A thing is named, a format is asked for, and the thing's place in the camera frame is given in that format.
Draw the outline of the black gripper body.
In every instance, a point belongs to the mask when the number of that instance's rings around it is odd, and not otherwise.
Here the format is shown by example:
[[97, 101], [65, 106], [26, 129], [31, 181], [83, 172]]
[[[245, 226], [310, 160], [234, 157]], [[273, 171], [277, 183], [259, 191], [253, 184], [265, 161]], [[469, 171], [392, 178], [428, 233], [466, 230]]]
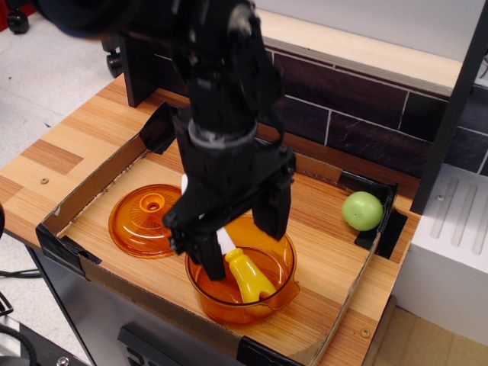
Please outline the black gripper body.
[[188, 177], [185, 193], [163, 219], [178, 254], [186, 252], [191, 236], [217, 232], [277, 186], [291, 185], [296, 165], [291, 149], [257, 139], [255, 129], [229, 145], [204, 144], [190, 109], [171, 108], [170, 115]]

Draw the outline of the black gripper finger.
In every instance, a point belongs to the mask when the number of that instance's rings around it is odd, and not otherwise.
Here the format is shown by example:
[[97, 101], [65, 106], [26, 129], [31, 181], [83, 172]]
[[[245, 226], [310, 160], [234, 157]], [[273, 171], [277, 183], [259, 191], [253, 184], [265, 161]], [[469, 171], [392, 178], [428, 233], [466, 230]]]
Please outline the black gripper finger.
[[216, 232], [191, 236], [186, 244], [186, 252], [193, 263], [204, 268], [211, 281], [221, 281], [226, 277]]
[[254, 224], [268, 236], [281, 240], [287, 230], [291, 209], [291, 185], [279, 185], [252, 206]]

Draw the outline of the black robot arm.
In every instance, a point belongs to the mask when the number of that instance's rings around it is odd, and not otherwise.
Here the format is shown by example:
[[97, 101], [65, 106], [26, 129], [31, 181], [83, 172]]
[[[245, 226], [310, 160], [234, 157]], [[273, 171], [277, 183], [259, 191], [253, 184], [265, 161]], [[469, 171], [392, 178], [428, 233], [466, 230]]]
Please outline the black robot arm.
[[294, 153], [281, 140], [260, 142], [258, 119], [282, 133], [273, 104], [283, 76], [264, 46], [249, 1], [36, 1], [72, 37], [120, 34], [163, 44], [188, 88], [190, 106], [171, 112], [188, 187], [165, 215], [171, 247], [225, 276], [217, 231], [251, 211], [274, 239], [287, 229]]

